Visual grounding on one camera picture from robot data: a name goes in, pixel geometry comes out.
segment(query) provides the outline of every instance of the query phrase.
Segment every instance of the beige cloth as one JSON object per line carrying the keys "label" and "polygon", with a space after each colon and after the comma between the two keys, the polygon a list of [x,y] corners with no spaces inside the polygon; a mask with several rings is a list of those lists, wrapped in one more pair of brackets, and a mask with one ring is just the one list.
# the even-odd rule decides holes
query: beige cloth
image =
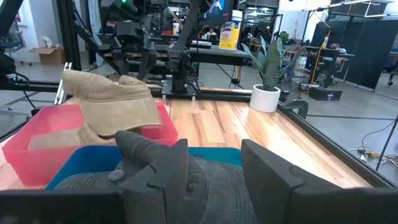
{"label": "beige cloth", "polygon": [[34,136],[28,145],[28,150],[51,149],[58,147],[100,145],[115,142],[114,136],[103,139],[90,129],[87,123],[83,127],[63,130],[55,133]]}
{"label": "beige cloth", "polygon": [[142,81],[123,75],[113,83],[101,75],[74,70],[62,74],[63,88],[80,99],[83,127],[34,136],[28,149],[114,142],[120,130],[161,125],[156,103]]}
{"label": "beige cloth", "polygon": [[119,84],[92,73],[65,70],[64,90],[80,99],[90,128],[100,136],[147,125],[161,125],[156,103],[146,84],[123,75]]}

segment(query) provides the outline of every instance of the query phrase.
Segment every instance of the snake plant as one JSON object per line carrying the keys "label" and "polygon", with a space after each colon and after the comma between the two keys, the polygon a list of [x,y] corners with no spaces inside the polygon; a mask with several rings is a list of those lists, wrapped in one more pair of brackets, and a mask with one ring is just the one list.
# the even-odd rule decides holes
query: snake plant
{"label": "snake plant", "polygon": [[273,40],[268,47],[261,37],[261,45],[264,49],[263,54],[259,51],[257,57],[250,53],[249,47],[246,44],[242,44],[243,50],[250,55],[251,60],[256,63],[262,76],[262,87],[265,91],[275,91],[274,87],[278,82],[279,78],[287,71],[288,68],[296,64],[297,59],[304,53],[305,49],[301,48],[294,55],[293,59],[284,68],[282,66],[282,57],[285,55],[287,49],[283,50],[282,41],[280,38]]}

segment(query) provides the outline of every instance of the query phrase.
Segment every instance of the potted plant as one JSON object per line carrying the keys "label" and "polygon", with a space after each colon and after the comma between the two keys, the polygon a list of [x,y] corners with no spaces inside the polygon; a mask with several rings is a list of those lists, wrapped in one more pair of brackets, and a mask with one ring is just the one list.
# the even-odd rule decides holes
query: potted plant
{"label": "potted plant", "polygon": [[283,50],[281,39],[273,40],[267,50],[266,42],[261,37],[261,45],[265,54],[259,51],[257,57],[255,57],[250,53],[249,47],[242,44],[244,51],[257,64],[262,77],[262,84],[253,86],[250,107],[257,111],[271,113],[276,110],[280,96],[280,89],[276,88],[275,85],[286,70],[296,64],[297,59],[304,53],[305,49],[301,48],[297,51],[290,63],[281,68],[282,56],[287,50]]}

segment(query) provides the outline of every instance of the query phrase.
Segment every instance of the blue bin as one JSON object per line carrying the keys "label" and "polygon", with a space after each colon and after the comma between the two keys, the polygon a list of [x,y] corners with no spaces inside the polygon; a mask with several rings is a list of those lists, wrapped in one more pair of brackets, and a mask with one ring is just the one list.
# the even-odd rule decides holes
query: blue bin
{"label": "blue bin", "polygon": [[[232,147],[190,147],[189,153],[204,159],[242,166],[241,151]],[[46,189],[54,189],[63,179],[87,172],[105,172],[116,168],[121,160],[117,146],[85,146],[76,150]]]}

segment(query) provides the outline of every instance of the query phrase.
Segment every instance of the ceiling light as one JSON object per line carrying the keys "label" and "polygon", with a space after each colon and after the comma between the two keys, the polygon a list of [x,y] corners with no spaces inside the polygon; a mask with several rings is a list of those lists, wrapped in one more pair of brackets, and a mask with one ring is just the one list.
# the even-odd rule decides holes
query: ceiling light
{"label": "ceiling light", "polygon": [[342,6],[343,3],[336,3],[336,4],[331,4],[328,7],[337,7],[337,6]]}
{"label": "ceiling light", "polygon": [[267,14],[261,13],[261,12],[256,12],[256,11],[248,14],[248,16],[265,16],[265,15],[267,15]]}
{"label": "ceiling light", "polygon": [[365,18],[382,17],[382,16],[386,16],[386,14],[369,15],[369,16],[365,16]]}

